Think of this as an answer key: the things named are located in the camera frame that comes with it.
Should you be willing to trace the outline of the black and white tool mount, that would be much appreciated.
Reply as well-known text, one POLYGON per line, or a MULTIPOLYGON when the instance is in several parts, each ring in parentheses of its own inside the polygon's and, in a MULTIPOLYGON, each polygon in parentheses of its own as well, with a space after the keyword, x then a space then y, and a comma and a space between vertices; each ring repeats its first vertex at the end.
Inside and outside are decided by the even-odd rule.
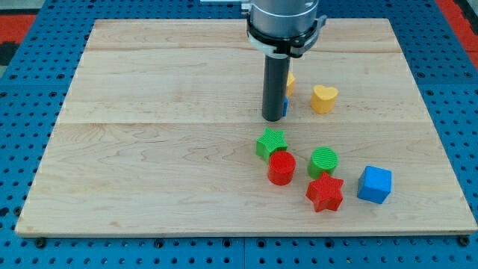
POLYGON ((266 56, 275 59, 301 58, 317 42, 321 28, 326 24, 327 16, 316 18, 312 26, 296 37, 271 37, 261 33, 247 20, 246 33, 249 42, 266 56))

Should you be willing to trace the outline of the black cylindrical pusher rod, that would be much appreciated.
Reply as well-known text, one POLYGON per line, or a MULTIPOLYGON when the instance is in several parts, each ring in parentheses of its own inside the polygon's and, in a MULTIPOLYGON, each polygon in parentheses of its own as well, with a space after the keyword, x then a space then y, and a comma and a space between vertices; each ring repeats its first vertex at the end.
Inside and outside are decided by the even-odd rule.
POLYGON ((290 58, 276 59, 265 56, 262 116, 270 122, 282 118, 287 87, 290 58))

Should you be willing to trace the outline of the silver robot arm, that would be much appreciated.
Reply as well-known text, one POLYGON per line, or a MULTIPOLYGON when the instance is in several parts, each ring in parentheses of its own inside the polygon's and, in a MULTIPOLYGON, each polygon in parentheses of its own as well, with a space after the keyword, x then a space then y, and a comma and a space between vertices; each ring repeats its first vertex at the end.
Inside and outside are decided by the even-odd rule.
POLYGON ((262 117, 283 117, 290 60, 301 58, 317 42, 326 16, 317 16, 318 0, 249 0, 241 4, 251 45, 264 53, 262 117))

